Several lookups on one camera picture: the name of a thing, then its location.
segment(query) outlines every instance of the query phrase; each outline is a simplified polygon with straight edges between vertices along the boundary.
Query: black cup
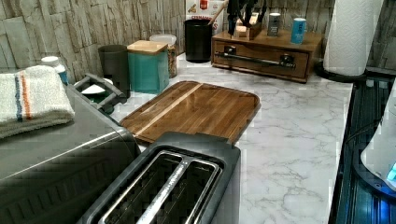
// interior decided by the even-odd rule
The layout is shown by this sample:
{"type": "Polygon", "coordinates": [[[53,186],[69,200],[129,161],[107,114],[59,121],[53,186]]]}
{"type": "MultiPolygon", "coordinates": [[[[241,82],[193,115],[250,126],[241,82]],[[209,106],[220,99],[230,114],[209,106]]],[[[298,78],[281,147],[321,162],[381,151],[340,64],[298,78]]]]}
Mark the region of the black cup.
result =
{"type": "Polygon", "coordinates": [[[129,98],[131,96],[131,83],[128,73],[127,47],[107,45],[102,46],[98,51],[104,77],[111,79],[113,85],[129,98]]]}

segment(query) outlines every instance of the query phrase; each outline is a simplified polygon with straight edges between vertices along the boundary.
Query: cutting board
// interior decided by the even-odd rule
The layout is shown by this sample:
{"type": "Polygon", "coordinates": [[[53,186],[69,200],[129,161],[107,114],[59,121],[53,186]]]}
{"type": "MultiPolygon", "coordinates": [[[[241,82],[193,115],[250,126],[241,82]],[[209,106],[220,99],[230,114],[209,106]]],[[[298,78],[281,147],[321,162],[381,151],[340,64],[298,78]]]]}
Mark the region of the cutting board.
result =
{"type": "Polygon", "coordinates": [[[140,106],[120,124],[136,139],[152,143],[166,132],[206,133],[235,143],[260,99],[245,91],[182,81],[140,106]]]}

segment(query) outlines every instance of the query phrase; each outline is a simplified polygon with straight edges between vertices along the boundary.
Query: drawer handle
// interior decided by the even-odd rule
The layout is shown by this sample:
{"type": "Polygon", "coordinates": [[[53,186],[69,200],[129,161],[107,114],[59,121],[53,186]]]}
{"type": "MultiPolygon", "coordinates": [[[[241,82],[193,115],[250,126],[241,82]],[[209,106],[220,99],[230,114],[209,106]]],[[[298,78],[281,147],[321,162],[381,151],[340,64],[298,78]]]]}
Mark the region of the drawer handle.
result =
{"type": "Polygon", "coordinates": [[[269,60],[264,60],[264,59],[257,59],[257,58],[249,58],[249,57],[245,57],[245,56],[239,56],[239,55],[223,53],[223,52],[216,52],[215,55],[218,57],[222,57],[222,58],[238,59],[238,60],[244,60],[244,61],[249,61],[249,62],[254,62],[254,63],[272,64],[272,65],[288,67],[288,68],[296,67],[296,64],[293,63],[294,58],[287,54],[280,56],[279,62],[274,62],[274,61],[269,61],[269,60]]]}

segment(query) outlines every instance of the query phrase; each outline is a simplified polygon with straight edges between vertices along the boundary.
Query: wooden box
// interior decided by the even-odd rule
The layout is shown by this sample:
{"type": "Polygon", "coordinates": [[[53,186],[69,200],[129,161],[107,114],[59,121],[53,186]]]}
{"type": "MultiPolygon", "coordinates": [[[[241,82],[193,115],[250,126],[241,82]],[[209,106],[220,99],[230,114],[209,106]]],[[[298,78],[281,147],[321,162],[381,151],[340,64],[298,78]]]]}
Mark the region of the wooden box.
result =
{"type": "Polygon", "coordinates": [[[305,33],[302,45],[291,44],[290,37],[290,31],[267,36],[262,30],[248,40],[225,31],[212,37],[212,65],[305,83],[320,58],[323,35],[305,33]]]}

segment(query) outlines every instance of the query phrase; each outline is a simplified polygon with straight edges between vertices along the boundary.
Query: white towel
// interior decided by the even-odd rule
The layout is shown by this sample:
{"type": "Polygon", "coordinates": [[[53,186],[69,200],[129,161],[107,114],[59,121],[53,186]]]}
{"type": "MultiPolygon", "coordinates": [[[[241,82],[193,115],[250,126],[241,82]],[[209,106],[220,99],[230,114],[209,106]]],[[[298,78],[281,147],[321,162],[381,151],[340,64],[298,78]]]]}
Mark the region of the white towel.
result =
{"type": "Polygon", "coordinates": [[[0,138],[66,123],[75,112],[55,69],[34,66],[0,74],[0,138]]]}

